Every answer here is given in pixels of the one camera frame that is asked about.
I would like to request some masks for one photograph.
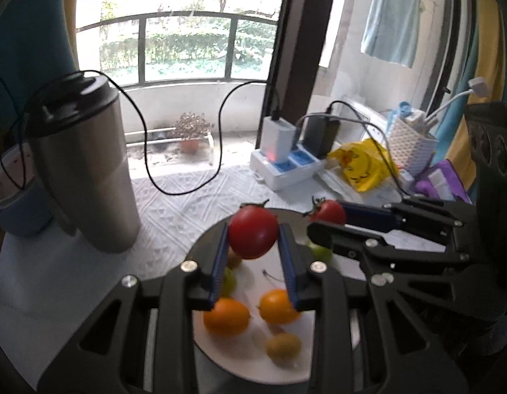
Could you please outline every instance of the black power adapter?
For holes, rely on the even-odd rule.
[[[331,114],[331,105],[325,114]],[[310,117],[304,130],[302,146],[310,154],[323,159],[331,151],[341,123],[328,117]]]

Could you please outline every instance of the balcony floor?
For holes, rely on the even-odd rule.
[[[223,166],[248,164],[255,148],[257,132],[233,132],[222,135]],[[211,149],[208,141],[201,141],[195,154],[184,154],[178,143],[152,144],[148,146],[148,164],[153,176],[170,173],[216,170],[219,161],[219,137],[214,136],[213,165],[210,165]],[[132,179],[147,177],[144,166],[144,147],[127,150],[129,174]]]

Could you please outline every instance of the white tablecloth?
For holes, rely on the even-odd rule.
[[[157,179],[168,191],[193,188],[210,172],[178,173]],[[45,368],[80,323],[126,274],[158,277],[178,265],[192,239],[234,213],[243,202],[270,199],[272,208],[306,211],[311,196],[338,198],[309,179],[274,193],[258,184],[249,168],[223,168],[201,190],[165,196],[148,179],[133,181],[142,229],[133,248],[107,255],[80,235],[69,237],[54,223],[34,238],[7,235],[0,256],[0,345],[19,373],[35,387]],[[415,250],[441,246],[404,233],[386,235],[389,243]],[[296,387],[263,387],[227,374],[197,351],[201,393],[251,388],[284,394]]]

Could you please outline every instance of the red tomato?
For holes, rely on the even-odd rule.
[[[269,251],[279,235],[277,217],[263,205],[242,207],[228,227],[231,249],[243,259],[257,259]]]
[[[346,224],[346,213],[342,205],[335,200],[312,199],[314,210],[310,213],[310,220],[331,222],[333,224]]]

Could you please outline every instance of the yellow curtain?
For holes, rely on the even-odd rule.
[[[76,51],[76,0],[64,0],[65,20],[68,25],[69,44],[75,56],[75,64],[78,68],[78,53]]]
[[[484,77],[492,93],[487,98],[472,94],[469,104],[501,101],[505,88],[505,32],[499,7],[495,0],[477,0],[477,13],[479,50],[475,77]],[[446,158],[454,165],[464,187],[469,189],[476,178],[476,165],[470,155],[469,133],[464,117]]]

